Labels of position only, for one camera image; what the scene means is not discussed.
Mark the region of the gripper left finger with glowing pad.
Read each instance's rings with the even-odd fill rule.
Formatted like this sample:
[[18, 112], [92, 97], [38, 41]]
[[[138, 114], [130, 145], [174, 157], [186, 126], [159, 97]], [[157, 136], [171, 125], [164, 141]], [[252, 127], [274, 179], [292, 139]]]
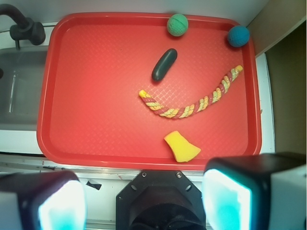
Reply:
[[83, 230], [86, 218], [85, 190], [71, 171], [0, 176], [2, 230]]

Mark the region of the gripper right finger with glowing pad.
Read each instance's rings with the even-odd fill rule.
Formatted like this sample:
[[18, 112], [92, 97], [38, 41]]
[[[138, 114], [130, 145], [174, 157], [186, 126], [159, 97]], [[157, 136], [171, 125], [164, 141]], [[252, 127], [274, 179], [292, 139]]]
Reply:
[[282, 152], [208, 161], [202, 202], [214, 230], [304, 230], [307, 157]]

